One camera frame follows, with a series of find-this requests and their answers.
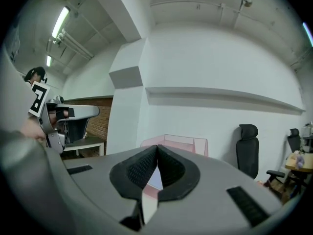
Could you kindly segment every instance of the ceiling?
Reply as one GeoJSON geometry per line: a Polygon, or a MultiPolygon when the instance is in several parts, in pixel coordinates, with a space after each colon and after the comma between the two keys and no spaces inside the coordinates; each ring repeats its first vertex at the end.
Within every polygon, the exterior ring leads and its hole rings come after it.
{"type": "Polygon", "coordinates": [[[242,6],[239,13],[241,1],[151,0],[151,8],[157,24],[199,21],[235,30],[271,49],[294,69],[312,52],[302,21],[286,0],[252,0],[252,6],[242,6]]]}
{"type": "MultiPolygon", "coordinates": [[[[31,63],[32,67],[46,64],[47,42],[64,6],[70,8],[70,13],[62,28],[93,55],[114,39],[123,37],[98,0],[36,0],[20,15],[18,69],[25,62],[31,63]]],[[[49,54],[53,60],[49,69],[61,76],[67,76],[88,62],[63,43],[53,44],[49,54]]]]}
{"type": "MultiPolygon", "coordinates": [[[[251,7],[241,6],[242,0],[149,1],[157,24],[196,21],[234,30],[264,45],[293,69],[312,53],[302,22],[286,0],[252,0],[251,7]]],[[[123,37],[98,0],[36,0],[20,15],[17,68],[45,65],[47,42],[64,6],[71,11],[62,28],[93,55],[123,37]]],[[[51,56],[49,69],[63,78],[87,63],[62,43],[53,45],[51,56]]]]}

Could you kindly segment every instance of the white wall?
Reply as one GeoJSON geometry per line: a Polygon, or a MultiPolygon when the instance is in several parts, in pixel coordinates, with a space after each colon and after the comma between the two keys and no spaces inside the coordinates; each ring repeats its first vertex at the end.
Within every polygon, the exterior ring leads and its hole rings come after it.
{"type": "Polygon", "coordinates": [[[204,138],[208,140],[209,157],[235,167],[239,124],[254,124],[259,130],[260,144],[256,180],[263,181],[268,177],[266,171],[279,169],[291,152],[286,143],[289,129],[301,126],[297,115],[193,106],[150,105],[149,108],[143,140],[162,134],[204,138]]]}
{"type": "Polygon", "coordinates": [[[157,64],[150,66],[145,86],[159,87],[151,94],[142,140],[162,134],[208,139],[209,156],[233,166],[239,124],[259,130],[259,174],[279,169],[291,152],[289,129],[300,128],[301,113],[263,101],[221,95],[172,93],[168,87],[216,88],[265,96],[303,108],[299,81],[293,70],[269,51],[231,32],[201,23],[157,25],[149,37],[157,64]]]}
{"type": "Polygon", "coordinates": [[[49,68],[45,69],[45,72],[48,77],[47,85],[50,86],[56,96],[62,95],[66,77],[50,71],[49,68]]]}
{"type": "Polygon", "coordinates": [[[151,52],[147,39],[123,45],[110,69],[115,86],[112,103],[107,154],[140,146],[138,137],[148,123],[148,98],[143,80],[149,69],[151,52]]]}
{"type": "Polygon", "coordinates": [[[140,37],[145,38],[155,26],[149,0],[122,0],[140,37]]]}
{"type": "Polygon", "coordinates": [[[303,124],[313,121],[313,58],[297,72],[301,84],[302,97],[306,106],[303,124]]]}
{"type": "Polygon", "coordinates": [[[64,99],[113,96],[114,85],[109,70],[124,43],[124,39],[114,41],[85,66],[69,75],[63,88],[64,99]]]}
{"type": "Polygon", "coordinates": [[[247,38],[204,23],[164,23],[149,41],[158,67],[147,87],[227,89],[303,108],[293,70],[247,38]]]}
{"type": "Polygon", "coordinates": [[[136,147],[140,147],[141,143],[145,140],[147,132],[149,132],[149,112],[150,106],[148,102],[149,93],[143,89],[141,94],[140,112],[138,118],[136,147]]]}

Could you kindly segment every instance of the black office chair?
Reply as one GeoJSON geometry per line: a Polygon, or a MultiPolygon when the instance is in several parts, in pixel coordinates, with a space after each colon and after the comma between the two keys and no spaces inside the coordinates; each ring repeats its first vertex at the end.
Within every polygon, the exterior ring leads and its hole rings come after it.
{"type": "MultiPolygon", "coordinates": [[[[240,124],[239,126],[241,127],[241,140],[236,144],[238,169],[255,179],[259,172],[259,140],[256,138],[258,128],[253,124],[240,124]]],[[[270,183],[276,177],[283,178],[285,174],[275,170],[268,170],[266,173],[270,175],[270,178],[264,185],[280,198],[281,193],[275,191],[270,183]]]]}
{"type": "Polygon", "coordinates": [[[301,138],[298,129],[290,129],[290,135],[287,137],[287,140],[292,152],[300,150],[301,138]]]}

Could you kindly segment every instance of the pink box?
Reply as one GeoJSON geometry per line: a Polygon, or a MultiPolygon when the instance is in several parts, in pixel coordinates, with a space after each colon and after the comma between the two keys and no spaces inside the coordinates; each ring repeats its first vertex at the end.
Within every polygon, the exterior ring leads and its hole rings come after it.
{"type": "Polygon", "coordinates": [[[143,141],[140,147],[154,144],[163,144],[166,146],[197,153],[206,157],[209,156],[207,139],[188,138],[165,134],[143,141]]]}

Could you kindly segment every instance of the desk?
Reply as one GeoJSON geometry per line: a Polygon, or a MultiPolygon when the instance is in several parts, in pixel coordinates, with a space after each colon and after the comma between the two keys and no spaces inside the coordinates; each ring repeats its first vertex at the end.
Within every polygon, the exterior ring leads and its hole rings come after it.
{"type": "Polygon", "coordinates": [[[304,156],[304,165],[301,169],[295,168],[296,159],[294,153],[291,153],[288,156],[285,168],[294,171],[313,173],[313,153],[304,153],[303,156],[304,156]]]}
{"type": "Polygon", "coordinates": [[[104,156],[104,140],[98,137],[86,137],[85,139],[80,139],[74,143],[70,143],[66,146],[64,151],[76,150],[76,155],[78,156],[78,150],[99,147],[99,156],[104,156]]]}

